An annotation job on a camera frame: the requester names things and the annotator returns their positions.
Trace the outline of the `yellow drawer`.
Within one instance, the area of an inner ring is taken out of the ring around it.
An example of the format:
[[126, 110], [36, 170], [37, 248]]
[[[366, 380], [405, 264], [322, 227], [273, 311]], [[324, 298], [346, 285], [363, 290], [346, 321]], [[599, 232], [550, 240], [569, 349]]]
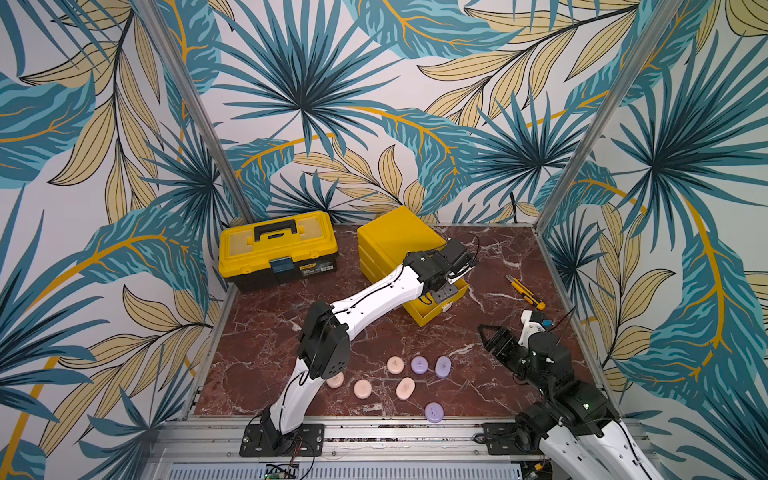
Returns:
[[419, 327], [424, 327], [433, 319], [447, 312], [467, 293], [468, 289], [468, 282], [460, 279], [455, 284], [447, 286], [447, 290], [452, 293], [452, 296], [447, 297], [443, 293], [439, 293], [438, 299], [435, 299], [431, 293], [428, 293], [426, 297], [405, 303], [403, 308]]

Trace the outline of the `purple oval earphone case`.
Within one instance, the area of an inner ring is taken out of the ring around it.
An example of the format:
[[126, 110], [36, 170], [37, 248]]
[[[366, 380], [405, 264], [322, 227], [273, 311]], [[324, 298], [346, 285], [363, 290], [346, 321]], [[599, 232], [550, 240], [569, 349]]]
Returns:
[[435, 363], [435, 374], [438, 378], [447, 378], [452, 370], [452, 361], [447, 356], [440, 356]]

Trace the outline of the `purple round earphone case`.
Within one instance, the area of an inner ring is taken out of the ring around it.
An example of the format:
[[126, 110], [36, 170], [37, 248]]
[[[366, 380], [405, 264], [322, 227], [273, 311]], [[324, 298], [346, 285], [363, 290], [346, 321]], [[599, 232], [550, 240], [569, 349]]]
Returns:
[[423, 356], [416, 356], [410, 362], [411, 371], [416, 375], [424, 375], [429, 370], [429, 362]]
[[438, 402], [429, 402], [424, 408], [425, 418], [429, 423], [437, 424], [443, 421], [445, 411]]

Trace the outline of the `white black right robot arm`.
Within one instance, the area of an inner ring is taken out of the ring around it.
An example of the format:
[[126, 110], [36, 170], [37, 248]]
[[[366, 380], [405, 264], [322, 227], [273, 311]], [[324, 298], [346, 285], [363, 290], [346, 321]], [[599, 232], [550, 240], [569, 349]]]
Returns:
[[478, 327], [483, 347], [541, 399], [512, 422], [484, 423], [473, 440], [491, 455], [540, 453], [568, 479], [660, 479], [613, 404], [576, 377], [571, 351], [553, 329], [526, 322], [521, 336]]

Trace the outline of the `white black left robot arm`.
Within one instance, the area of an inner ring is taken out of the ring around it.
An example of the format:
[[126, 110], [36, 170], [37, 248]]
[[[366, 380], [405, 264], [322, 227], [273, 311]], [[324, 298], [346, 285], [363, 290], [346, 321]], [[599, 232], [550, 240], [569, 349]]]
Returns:
[[346, 299], [313, 303], [290, 379], [260, 415], [264, 438], [276, 447], [302, 425], [320, 387], [345, 370], [351, 343], [367, 326], [403, 304], [454, 285], [476, 265], [476, 256], [451, 240], [440, 249], [408, 253], [389, 275]]

